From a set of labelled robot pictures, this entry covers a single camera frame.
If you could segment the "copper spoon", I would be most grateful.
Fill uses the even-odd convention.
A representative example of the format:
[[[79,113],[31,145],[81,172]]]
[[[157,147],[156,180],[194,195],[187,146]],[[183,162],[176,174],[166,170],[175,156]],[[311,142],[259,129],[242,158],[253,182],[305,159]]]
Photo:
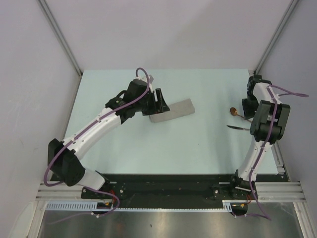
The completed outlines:
[[[240,117],[240,118],[242,118],[243,120],[252,123],[252,121],[251,121],[250,119],[245,119],[242,115],[238,114],[238,111],[237,111],[237,109],[236,109],[235,107],[231,107],[229,111],[230,111],[230,114],[231,114],[232,116],[234,116],[234,117]]]

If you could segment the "silver butter knife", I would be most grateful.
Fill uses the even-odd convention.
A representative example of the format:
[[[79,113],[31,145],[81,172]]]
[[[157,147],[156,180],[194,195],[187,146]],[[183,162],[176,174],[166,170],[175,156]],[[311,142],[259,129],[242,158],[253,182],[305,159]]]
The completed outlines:
[[[238,126],[233,126],[233,125],[226,125],[228,128],[235,129],[235,130],[243,130],[243,131],[250,131],[249,128],[243,128],[243,127],[238,127]]]

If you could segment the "grey cloth napkin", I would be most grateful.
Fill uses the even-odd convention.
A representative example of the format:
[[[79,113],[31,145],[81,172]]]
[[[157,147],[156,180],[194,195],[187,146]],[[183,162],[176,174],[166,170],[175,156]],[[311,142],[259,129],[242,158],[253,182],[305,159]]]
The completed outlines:
[[[186,99],[174,104],[169,105],[170,110],[165,113],[150,115],[152,123],[161,123],[184,116],[189,116],[195,113],[195,108],[191,99]]]

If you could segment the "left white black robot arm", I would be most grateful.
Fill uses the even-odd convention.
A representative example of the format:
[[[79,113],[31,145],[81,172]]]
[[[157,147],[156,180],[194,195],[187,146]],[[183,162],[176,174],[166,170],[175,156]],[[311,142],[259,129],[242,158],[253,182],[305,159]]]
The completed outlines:
[[[98,198],[109,194],[107,179],[97,171],[85,168],[81,159],[103,136],[141,112],[143,116],[168,112],[161,89],[152,90],[151,84],[134,79],[126,90],[110,99],[102,111],[83,129],[61,141],[48,144],[48,169],[67,186],[92,188]]]

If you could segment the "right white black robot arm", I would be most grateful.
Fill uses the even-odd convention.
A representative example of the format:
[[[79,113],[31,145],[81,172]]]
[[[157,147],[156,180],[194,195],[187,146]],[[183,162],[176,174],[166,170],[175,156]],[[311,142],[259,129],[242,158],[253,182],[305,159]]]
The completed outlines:
[[[244,199],[255,192],[259,165],[266,152],[283,137],[291,110],[274,93],[272,82],[256,74],[249,77],[242,107],[244,118],[252,119],[252,140],[242,165],[231,177],[228,192],[234,199]]]

